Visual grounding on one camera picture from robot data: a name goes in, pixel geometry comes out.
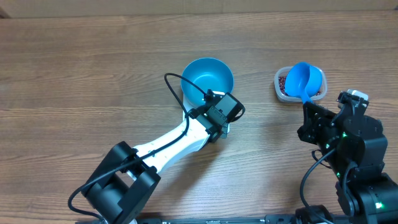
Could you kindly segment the blue plastic measuring scoop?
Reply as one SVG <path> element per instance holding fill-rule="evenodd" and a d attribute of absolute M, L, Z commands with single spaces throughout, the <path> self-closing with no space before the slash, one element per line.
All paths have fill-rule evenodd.
<path fill-rule="evenodd" d="M 285 80 L 285 93 L 300 98 L 302 103 L 312 102 L 322 85 L 322 73 L 307 62 L 299 62 L 288 72 Z"/>

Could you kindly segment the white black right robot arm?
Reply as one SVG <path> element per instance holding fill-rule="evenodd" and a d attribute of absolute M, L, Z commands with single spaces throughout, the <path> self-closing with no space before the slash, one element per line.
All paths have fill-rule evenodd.
<path fill-rule="evenodd" d="M 383 171 L 388 140 L 367 116 L 366 100 L 345 100 L 334 113 L 307 102 L 301 141 L 319 147 L 338 181 L 338 203 L 351 223 L 397 223 L 397 184 Z"/>

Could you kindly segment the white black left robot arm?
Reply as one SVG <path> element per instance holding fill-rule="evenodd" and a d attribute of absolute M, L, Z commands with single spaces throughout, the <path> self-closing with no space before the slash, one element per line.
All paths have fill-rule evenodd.
<path fill-rule="evenodd" d="M 81 190 L 104 223 L 131 223 L 160 182 L 160 173 L 209 142 L 225 138 L 229 120 L 210 113 L 188 116 L 163 136 L 135 147 L 111 148 Z"/>

